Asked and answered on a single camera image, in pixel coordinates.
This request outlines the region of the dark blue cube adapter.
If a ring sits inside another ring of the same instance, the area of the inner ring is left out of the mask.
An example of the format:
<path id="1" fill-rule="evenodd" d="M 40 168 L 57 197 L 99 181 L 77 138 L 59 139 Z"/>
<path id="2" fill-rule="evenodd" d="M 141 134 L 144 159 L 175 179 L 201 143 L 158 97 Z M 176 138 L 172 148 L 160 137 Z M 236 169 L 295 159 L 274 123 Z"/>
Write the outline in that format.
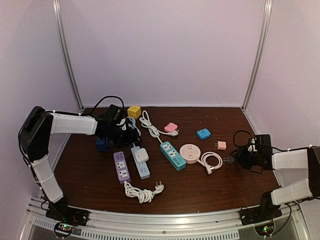
<path id="1" fill-rule="evenodd" d="M 112 148 L 112 141 L 109 138 L 97 138 L 95 142 L 95 146 L 98 152 L 104 153 L 108 152 Z"/>

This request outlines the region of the white charger block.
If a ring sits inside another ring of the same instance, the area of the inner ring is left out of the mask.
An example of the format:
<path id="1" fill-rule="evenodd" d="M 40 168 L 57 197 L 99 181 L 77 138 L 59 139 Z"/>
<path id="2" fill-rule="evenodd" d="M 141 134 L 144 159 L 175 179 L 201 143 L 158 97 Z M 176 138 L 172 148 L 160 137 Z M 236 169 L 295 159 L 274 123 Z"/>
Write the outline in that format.
<path id="1" fill-rule="evenodd" d="M 149 160 L 149 155 L 145 148 L 140 148 L 134 152 L 135 160 L 138 163 L 144 163 Z"/>

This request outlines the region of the yellow cube adapter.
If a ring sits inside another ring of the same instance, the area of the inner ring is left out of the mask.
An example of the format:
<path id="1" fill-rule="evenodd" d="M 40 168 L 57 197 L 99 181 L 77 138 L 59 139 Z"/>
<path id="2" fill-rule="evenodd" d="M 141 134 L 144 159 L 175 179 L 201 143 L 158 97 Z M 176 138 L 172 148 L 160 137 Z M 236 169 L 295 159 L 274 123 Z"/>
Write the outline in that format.
<path id="1" fill-rule="evenodd" d="M 127 115 L 134 119 L 138 119 L 142 114 L 141 107 L 138 105 L 132 105 L 127 109 Z"/>

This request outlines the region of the dark grey charger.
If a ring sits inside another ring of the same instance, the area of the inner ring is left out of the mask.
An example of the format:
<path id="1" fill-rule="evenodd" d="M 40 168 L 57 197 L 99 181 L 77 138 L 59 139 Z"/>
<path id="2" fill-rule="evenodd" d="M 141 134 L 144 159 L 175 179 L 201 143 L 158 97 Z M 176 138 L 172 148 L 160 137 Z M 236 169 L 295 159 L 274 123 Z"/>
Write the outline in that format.
<path id="1" fill-rule="evenodd" d="M 223 163 L 225 165 L 234 165 L 235 164 L 235 158 L 233 156 L 227 156 L 226 158 L 223 159 Z"/>

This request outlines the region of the grey-blue power strip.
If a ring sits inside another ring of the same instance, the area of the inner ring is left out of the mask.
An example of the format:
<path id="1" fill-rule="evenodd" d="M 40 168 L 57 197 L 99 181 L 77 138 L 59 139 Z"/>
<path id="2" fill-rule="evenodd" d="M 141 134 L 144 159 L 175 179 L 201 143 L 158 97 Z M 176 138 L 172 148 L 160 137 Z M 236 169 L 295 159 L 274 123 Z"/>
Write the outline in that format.
<path id="1" fill-rule="evenodd" d="M 138 162 L 135 153 L 140 150 L 139 146 L 134 146 L 131 148 L 131 153 L 134 159 L 135 166 L 137 168 L 140 179 L 148 179 L 151 175 L 150 170 L 148 168 L 147 162 Z"/>

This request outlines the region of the purple power strip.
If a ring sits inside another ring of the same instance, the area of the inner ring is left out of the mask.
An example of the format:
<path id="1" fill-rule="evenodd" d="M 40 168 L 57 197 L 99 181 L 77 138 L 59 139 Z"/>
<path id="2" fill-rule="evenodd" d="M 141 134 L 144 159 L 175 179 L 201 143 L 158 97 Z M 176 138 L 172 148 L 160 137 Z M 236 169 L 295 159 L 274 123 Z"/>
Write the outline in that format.
<path id="1" fill-rule="evenodd" d="M 117 178 L 120 184 L 131 182 L 130 173 L 128 170 L 125 154 L 123 151 L 118 151 L 113 154 L 114 164 L 116 168 Z"/>

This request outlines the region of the small peach plug adapter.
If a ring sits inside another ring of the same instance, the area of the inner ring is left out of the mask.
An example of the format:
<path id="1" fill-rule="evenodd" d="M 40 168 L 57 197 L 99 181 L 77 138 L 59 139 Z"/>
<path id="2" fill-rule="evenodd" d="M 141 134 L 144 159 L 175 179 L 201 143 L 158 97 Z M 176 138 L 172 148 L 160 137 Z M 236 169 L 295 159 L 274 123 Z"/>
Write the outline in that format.
<path id="1" fill-rule="evenodd" d="M 227 143 L 225 141 L 217 141 L 214 146 L 219 151 L 225 151 L 227 149 Z"/>

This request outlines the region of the pink cube adapter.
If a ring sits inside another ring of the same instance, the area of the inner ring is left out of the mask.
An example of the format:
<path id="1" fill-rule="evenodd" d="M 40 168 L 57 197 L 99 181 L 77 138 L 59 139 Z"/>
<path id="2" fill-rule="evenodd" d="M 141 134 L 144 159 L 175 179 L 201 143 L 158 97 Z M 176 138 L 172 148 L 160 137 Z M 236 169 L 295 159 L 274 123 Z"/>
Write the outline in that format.
<path id="1" fill-rule="evenodd" d="M 173 122 L 169 122 L 165 127 L 164 127 L 164 131 L 166 133 L 173 133 L 174 131 L 177 131 L 178 126 L 173 123 Z"/>

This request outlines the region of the blue plug adapter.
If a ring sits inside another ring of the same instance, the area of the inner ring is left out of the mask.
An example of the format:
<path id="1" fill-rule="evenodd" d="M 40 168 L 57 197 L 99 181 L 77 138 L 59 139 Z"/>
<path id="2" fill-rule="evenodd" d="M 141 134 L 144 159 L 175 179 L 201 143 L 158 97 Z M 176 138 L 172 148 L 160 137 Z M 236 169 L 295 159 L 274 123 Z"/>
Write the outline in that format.
<path id="1" fill-rule="evenodd" d="M 199 139 L 205 140 L 211 136 L 211 132 L 207 128 L 200 129 L 196 132 L 196 135 Z"/>

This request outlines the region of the pink round socket base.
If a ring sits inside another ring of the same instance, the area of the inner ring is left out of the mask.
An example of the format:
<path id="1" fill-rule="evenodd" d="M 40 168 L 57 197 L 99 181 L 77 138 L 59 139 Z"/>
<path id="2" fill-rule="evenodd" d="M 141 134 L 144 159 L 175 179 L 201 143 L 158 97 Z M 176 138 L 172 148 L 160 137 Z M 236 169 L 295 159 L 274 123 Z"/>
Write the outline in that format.
<path id="1" fill-rule="evenodd" d="M 201 150 L 195 144 L 184 144 L 179 149 L 179 154 L 186 161 L 187 164 L 195 164 L 201 157 Z"/>

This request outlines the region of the teal power strip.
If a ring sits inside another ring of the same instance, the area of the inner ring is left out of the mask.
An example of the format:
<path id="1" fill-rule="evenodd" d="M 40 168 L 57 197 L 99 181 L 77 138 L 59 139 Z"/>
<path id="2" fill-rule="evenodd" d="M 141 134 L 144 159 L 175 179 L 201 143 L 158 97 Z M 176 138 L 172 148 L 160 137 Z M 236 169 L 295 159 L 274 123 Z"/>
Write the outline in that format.
<path id="1" fill-rule="evenodd" d="M 187 165 L 186 160 L 179 154 L 179 152 L 173 147 L 173 145 L 166 141 L 160 144 L 160 151 L 171 163 L 176 171 L 181 171 Z"/>

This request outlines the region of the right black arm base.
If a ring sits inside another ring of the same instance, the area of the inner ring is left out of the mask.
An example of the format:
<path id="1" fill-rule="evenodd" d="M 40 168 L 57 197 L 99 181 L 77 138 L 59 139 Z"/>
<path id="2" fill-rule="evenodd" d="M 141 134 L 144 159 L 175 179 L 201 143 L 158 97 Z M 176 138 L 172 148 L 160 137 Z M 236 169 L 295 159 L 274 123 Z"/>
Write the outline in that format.
<path id="1" fill-rule="evenodd" d="M 260 204 L 256 207 L 243 206 L 238 214 L 243 226 L 257 224 L 282 216 L 280 205 L 274 205 L 271 191 L 262 194 Z"/>

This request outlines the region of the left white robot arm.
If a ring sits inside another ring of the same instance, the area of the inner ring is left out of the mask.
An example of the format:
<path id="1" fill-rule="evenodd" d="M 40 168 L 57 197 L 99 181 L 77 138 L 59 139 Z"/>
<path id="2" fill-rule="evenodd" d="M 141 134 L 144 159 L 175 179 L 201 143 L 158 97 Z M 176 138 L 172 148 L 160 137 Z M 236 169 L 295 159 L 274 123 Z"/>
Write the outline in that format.
<path id="1" fill-rule="evenodd" d="M 99 116 L 35 106 L 18 133 L 18 146 L 35 182 L 54 204 L 64 198 L 49 163 L 50 139 L 58 134 L 97 136 L 111 140 L 117 148 L 138 144 L 141 140 L 138 130 L 129 125 L 125 111 L 116 106 Z"/>

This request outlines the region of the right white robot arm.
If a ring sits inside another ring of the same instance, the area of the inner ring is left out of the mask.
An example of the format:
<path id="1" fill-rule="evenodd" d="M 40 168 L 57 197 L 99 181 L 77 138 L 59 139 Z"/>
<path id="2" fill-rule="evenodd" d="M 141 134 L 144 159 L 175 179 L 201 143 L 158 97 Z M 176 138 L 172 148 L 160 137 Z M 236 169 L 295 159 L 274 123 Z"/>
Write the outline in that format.
<path id="1" fill-rule="evenodd" d="M 256 210 L 259 220 L 268 220 L 275 212 L 276 207 L 297 201 L 320 198 L 320 148 L 309 146 L 291 149 L 277 153 L 270 150 L 252 150 L 252 147 L 243 146 L 231 153 L 235 161 L 246 170 L 260 167 L 262 171 L 306 169 L 305 179 L 294 182 L 285 187 L 265 192 Z"/>

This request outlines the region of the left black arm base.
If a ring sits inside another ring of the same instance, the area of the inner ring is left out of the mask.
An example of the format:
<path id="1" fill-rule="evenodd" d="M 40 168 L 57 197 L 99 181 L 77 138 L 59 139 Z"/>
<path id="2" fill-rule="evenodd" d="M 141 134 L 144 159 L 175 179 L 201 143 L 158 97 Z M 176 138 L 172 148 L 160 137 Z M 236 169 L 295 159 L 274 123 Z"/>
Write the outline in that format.
<path id="1" fill-rule="evenodd" d="M 89 211 L 76 207 L 70 207 L 65 196 L 55 203 L 49 201 L 46 195 L 44 196 L 44 200 L 48 202 L 48 208 L 45 213 L 47 218 L 74 226 L 85 227 L 87 225 Z"/>

